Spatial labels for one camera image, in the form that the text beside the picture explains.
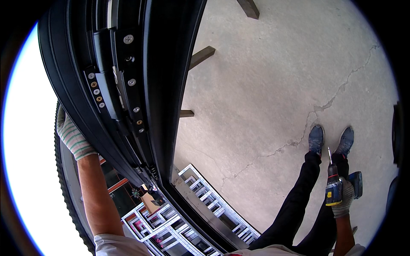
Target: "work glove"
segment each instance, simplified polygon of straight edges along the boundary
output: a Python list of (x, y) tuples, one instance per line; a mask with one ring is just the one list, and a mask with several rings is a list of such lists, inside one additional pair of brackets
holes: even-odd
[(349, 214), (350, 205), (352, 205), (355, 198), (355, 190), (352, 183), (340, 177), (342, 180), (342, 202), (332, 206), (333, 214), (335, 218), (339, 218)]
[(57, 134), (78, 161), (84, 156), (97, 154), (60, 105), (57, 114)]

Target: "sneaker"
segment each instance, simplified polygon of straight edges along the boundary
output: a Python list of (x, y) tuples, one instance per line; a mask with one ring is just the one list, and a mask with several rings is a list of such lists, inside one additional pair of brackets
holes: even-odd
[(353, 128), (348, 126), (342, 132), (342, 135), (340, 136), (340, 140), (339, 140), (339, 146), (337, 147), (337, 149), (333, 153), (334, 154), (343, 154), (344, 157), (347, 158), (347, 154), (349, 154), (350, 149), (353, 146), (353, 141), (354, 141)]
[(315, 125), (309, 133), (309, 151), (322, 155), (322, 147), (325, 141), (325, 131), (322, 126)]

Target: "striped glove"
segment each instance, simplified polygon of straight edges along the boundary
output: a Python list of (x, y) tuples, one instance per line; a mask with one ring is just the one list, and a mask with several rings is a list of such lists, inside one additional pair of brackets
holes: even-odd
[(339, 218), (349, 214), (350, 205), (352, 205), (353, 199), (355, 198), (355, 190), (353, 188), (352, 183), (345, 180), (343, 177), (342, 179), (342, 202), (340, 204), (336, 204), (332, 206), (333, 214), (335, 218)]
[(57, 134), (78, 161), (84, 156), (97, 154), (60, 105), (57, 114)]

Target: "person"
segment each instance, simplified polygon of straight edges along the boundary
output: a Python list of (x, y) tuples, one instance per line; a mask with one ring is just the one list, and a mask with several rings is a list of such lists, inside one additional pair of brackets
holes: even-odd
[[(57, 114), (57, 133), (73, 153), (80, 179), (81, 192), (87, 221), (94, 235), (96, 256), (150, 256), (145, 244), (125, 237), (121, 218), (112, 201), (101, 170), (98, 154), (73, 124), (62, 106)], [(354, 197), (353, 187), (346, 181), (349, 165), (347, 154), (353, 144), (353, 130), (347, 127), (339, 147), (332, 155), (343, 182), (343, 202), (336, 206), (325, 206), (323, 202), (310, 233), (297, 246), (293, 238), (299, 229), (310, 192), (319, 176), (321, 148), (324, 131), (320, 125), (309, 134), (309, 152), (295, 186), (286, 197), (273, 224), (248, 249), (226, 255), (275, 256), (275, 255), (327, 255), (335, 241), (334, 255), (357, 255), (364, 247), (355, 245), (349, 219), (349, 208)]]

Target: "silver screw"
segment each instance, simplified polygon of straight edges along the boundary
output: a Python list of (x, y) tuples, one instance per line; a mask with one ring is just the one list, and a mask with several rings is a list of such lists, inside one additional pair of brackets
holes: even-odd
[(124, 43), (125, 44), (130, 44), (130, 43), (132, 43), (133, 40), (134, 40), (133, 35), (127, 35), (127, 36), (124, 37)]
[(132, 78), (132, 79), (130, 79), (130, 80), (128, 81), (128, 85), (129, 85), (129, 86), (133, 86), (133, 85), (135, 85), (135, 83), (136, 83), (136, 81), (135, 81), (134, 78)]

